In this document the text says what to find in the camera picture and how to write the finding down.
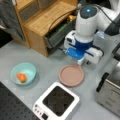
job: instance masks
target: orange ball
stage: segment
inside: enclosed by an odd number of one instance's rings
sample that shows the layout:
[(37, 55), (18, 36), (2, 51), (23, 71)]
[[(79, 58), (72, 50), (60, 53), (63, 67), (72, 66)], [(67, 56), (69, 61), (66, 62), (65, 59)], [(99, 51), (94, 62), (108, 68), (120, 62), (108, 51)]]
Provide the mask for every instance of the orange ball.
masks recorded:
[(27, 81), (27, 77), (24, 73), (18, 73), (17, 78), (19, 79), (20, 82), (24, 83)]

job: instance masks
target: gray tabletop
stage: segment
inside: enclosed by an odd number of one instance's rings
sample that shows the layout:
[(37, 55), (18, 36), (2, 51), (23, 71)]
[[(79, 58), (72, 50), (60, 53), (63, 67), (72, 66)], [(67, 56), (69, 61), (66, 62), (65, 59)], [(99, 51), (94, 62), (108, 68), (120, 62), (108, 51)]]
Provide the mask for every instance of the gray tabletop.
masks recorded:
[[(102, 75), (111, 72), (117, 64), (111, 52), (119, 42), (115, 38), (101, 39), (96, 35), (95, 44), (105, 52), (99, 64), (87, 65), (82, 68), (85, 73), (84, 82), (73, 88), (68, 88), (80, 95), (81, 104), (72, 120), (120, 120), (116, 115), (100, 106), (95, 100), (95, 91)], [(37, 69), (34, 81), (28, 86), (17, 86), (10, 79), (10, 72), (16, 65), (29, 62)], [(36, 100), (54, 82), (59, 82), (59, 72), (65, 65), (76, 64), (77, 61), (66, 56), (62, 51), (56, 50), (48, 58), (32, 49), (12, 41), (0, 49), (0, 80), (31, 110)]]

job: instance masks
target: pink dish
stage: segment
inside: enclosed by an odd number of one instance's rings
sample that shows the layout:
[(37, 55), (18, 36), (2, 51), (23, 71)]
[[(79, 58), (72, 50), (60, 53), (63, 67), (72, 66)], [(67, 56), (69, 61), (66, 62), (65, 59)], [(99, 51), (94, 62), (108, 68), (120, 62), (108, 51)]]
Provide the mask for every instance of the pink dish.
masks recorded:
[(74, 87), (82, 83), (84, 72), (79, 65), (68, 65), (60, 71), (59, 79), (64, 85)]

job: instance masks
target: table surface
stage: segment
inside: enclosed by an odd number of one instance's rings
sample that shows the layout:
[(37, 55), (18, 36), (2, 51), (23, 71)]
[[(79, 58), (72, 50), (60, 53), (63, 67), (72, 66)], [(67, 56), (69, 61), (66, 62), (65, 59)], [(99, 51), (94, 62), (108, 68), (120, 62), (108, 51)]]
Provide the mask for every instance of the table surface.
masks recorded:
[[(82, 68), (85, 73), (84, 82), (73, 88), (68, 88), (80, 96), (80, 108), (72, 120), (120, 120), (116, 115), (96, 102), (96, 88), (105, 72), (111, 73), (116, 64), (111, 52), (118, 43), (118, 39), (105, 37), (102, 39), (96, 35), (94, 44), (101, 47), (105, 55), (97, 64), (87, 65)], [(18, 86), (10, 79), (10, 73), (14, 66), (23, 63), (32, 63), (37, 74), (34, 81), (28, 86)], [(30, 110), (36, 100), (54, 82), (59, 82), (59, 72), (65, 65), (76, 64), (77, 61), (66, 56), (62, 51), (56, 50), (48, 58), (40, 55), (32, 49), (28, 49), (15, 41), (11, 41), (0, 49), (0, 80), (14, 93)]]

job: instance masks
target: black cable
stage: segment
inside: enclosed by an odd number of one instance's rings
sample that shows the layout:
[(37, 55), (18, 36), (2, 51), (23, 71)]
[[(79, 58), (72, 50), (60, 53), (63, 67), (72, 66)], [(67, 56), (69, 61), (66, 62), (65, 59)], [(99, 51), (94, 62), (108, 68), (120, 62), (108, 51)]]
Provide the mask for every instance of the black cable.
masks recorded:
[[(60, 19), (60, 18), (63, 17), (64, 15), (66, 15), (66, 14), (68, 14), (68, 13), (71, 13), (71, 12), (74, 12), (74, 11), (76, 11), (76, 10), (78, 10), (78, 9), (79, 9), (79, 8), (76, 8), (76, 9), (74, 9), (74, 10), (68, 11), (68, 12), (62, 14), (61, 16), (59, 16), (57, 19), (55, 19), (55, 20), (52, 22), (52, 24), (50, 25), (49, 29), (48, 29), (48, 37), (50, 36), (49, 34), (50, 34), (51, 27), (53, 26), (53, 24), (54, 24), (58, 19)], [(53, 45), (51, 44), (51, 42), (49, 41), (49, 38), (47, 39), (47, 41), (48, 41), (49, 45), (50, 45), (52, 48), (54, 48), (54, 46), (53, 46)]]
[(117, 24), (116, 22), (114, 22), (111, 18), (109, 18), (109, 16), (104, 12), (104, 10), (100, 7), (100, 6), (98, 6), (98, 5), (94, 5), (95, 7), (97, 7), (98, 9), (100, 9), (103, 13), (104, 13), (104, 15), (113, 23), (113, 24), (115, 24), (117, 27), (120, 27), (120, 24)]

